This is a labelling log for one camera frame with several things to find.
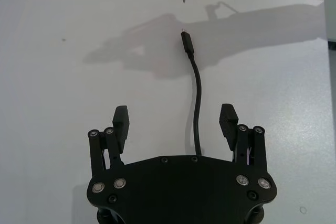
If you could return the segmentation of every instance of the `black metal plate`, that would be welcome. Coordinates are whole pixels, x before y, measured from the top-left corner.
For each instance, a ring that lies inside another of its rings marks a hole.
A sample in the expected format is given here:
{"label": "black metal plate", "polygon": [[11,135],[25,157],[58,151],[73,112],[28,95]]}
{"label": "black metal plate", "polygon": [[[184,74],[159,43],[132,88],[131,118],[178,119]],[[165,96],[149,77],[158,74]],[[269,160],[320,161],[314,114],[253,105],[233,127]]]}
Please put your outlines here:
{"label": "black metal plate", "polygon": [[[110,209],[126,224],[243,224],[256,206],[272,201],[277,188],[272,177],[253,166],[239,165],[209,157],[156,157],[98,173],[88,186],[89,201],[98,208]],[[245,175],[249,185],[237,183]],[[125,187],[114,188],[117,178],[126,180]],[[259,178],[271,183],[270,189],[258,185]],[[92,187],[103,182],[105,188],[93,193]],[[257,200],[247,197],[255,191]],[[108,198],[115,194],[117,202]]]}

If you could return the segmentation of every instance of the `white surface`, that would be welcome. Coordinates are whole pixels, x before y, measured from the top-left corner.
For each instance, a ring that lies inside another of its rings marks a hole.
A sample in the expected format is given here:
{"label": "white surface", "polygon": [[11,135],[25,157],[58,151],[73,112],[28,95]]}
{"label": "white surface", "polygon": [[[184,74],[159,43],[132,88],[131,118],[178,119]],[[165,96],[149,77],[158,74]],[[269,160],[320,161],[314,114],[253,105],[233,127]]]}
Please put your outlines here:
{"label": "white surface", "polygon": [[335,0],[325,0],[326,30],[329,41],[336,41],[336,5]]}
{"label": "white surface", "polygon": [[218,117],[233,103],[267,131],[278,196],[263,223],[334,223],[323,0],[0,0],[1,223],[96,223],[87,132],[116,106],[129,108],[126,163],[193,153],[182,28],[203,80],[204,154],[231,158]]}

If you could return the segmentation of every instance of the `screw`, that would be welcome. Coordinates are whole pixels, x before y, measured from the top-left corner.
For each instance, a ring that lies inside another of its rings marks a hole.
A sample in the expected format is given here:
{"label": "screw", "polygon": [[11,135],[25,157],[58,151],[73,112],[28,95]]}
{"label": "screw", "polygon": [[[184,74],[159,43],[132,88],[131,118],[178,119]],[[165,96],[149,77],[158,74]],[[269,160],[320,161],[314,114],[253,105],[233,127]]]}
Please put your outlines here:
{"label": "screw", "polygon": [[114,187],[115,187],[116,189],[121,189],[121,188],[123,188],[125,185],[126,185],[126,180],[123,179],[123,178],[117,178],[117,179],[114,181]]}
{"label": "screw", "polygon": [[239,126],[239,129],[240,129],[241,131],[246,131],[246,127],[243,126],[243,125]]}
{"label": "screw", "polygon": [[248,191],[247,198],[249,198],[250,200],[257,200],[258,194],[255,191]]}
{"label": "screw", "polygon": [[258,132],[258,133],[262,133],[263,130],[261,128],[255,128],[255,131]]}
{"label": "screw", "polygon": [[104,190],[104,187],[105,187],[104,183],[102,183],[102,182],[98,182],[98,183],[95,183],[95,184],[93,185],[93,187],[92,187],[92,191],[93,191],[95,194],[97,194],[97,193],[100,193],[101,191],[103,191],[103,190]]}
{"label": "screw", "polygon": [[258,179],[258,184],[263,189],[269,189],[269,188],[271,188],[270,182],[267,179],[265,179],[265,178]]}
{"label": "screw", "polygon": [[97,136],[98,135],[98,132],[97,131],[91,131],[90,132],[90,136]]}
{"label": "screw", "polygon": [[118,200],[117,196],[115,194],[112,194],[110,197],[109,197],[109,200],[108,202],[113,204],[113,203],[116,203]]}
{"label": "screw", "polygon": [[161,159],[161,162],[162,162],[163,164],[167,164],[167,163],[168,163],[168,158],[163,157],[163,158]]}
{"label": "screw", "polygon": [[245,177],[244,175],[238,175],[236,178],[238,184],[242,186],[247,186],[248,185],[248,178]]}
{"label": "screw", "polygon": [[113,133],[113,129],[112,129],[112,128],[107,129],[107,130],[106,130],[106,133],[107,133],[107,134],[112,134],[112,133]]}
{"label": "screw", "polygon": [[193,157],[191,157],[191,161],[192,161],[192,162],[194,162],[194,163],[197,163],[197,161],[198,161],[198,158],[197,158],[197,157],[195,157],[195,156],[193,156]]}

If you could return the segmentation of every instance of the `small dark spot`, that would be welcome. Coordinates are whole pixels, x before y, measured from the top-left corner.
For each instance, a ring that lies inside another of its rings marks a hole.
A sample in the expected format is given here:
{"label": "small dark spot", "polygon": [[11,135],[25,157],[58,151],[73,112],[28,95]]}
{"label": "small dark spot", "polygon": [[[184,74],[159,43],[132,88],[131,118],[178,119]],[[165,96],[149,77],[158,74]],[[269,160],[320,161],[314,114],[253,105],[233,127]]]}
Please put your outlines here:
{"label": "small dark spot", "polygon": [[307,213],[307,209],[305,207],[300,207],[300,212],[305,215]]}

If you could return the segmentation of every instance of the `black cable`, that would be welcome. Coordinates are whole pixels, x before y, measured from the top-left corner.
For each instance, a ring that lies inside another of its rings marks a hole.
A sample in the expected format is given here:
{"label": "black cable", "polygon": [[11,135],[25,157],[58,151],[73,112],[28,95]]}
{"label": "black cable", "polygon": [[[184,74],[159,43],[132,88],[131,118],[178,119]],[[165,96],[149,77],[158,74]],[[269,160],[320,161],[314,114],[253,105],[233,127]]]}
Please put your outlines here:
{"label": "black cable", "polygon": [[195,103],[195,111],[194,111],[194,121],[193,121],[193,131],[194,131],[194,142],[195,142],[195,151],[196,155],[201,156],[201,144],[199,142],[200,134],[198,132],[198,119],[199,117],[199,110],[201,108],[201,97],[202,97],[202,85],[201,85],[201,76],[200,72],[198,71],[198,67],[196,65],[194,59],[194,47],[191,41],[190,34],[183,31],[181,33],[182,42],[184,46],[185,52],[188,54],[189,60],[191,62],[191,66],[193,67],[196,79],[196,103]]}

